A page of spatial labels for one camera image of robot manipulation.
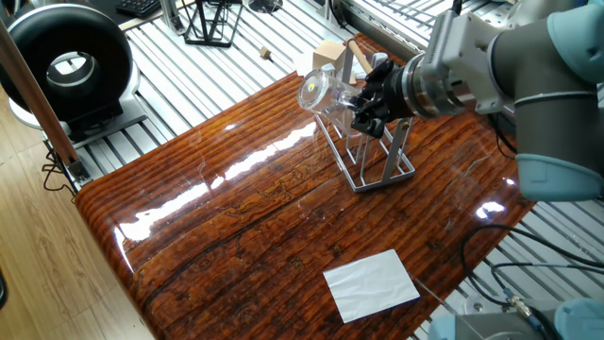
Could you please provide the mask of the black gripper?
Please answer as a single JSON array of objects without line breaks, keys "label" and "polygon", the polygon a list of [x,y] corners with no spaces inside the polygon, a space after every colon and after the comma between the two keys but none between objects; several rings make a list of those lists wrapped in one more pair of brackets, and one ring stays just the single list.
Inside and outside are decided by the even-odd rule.
[{"label": "black gripper", "polygon": [[381,138],[386,122],[415,115],[403,93],[403,71],[403,67],[385,59],[365,77],[361,92],[352,98],[353,103],[364,103],[355,108],[353,129]]}]

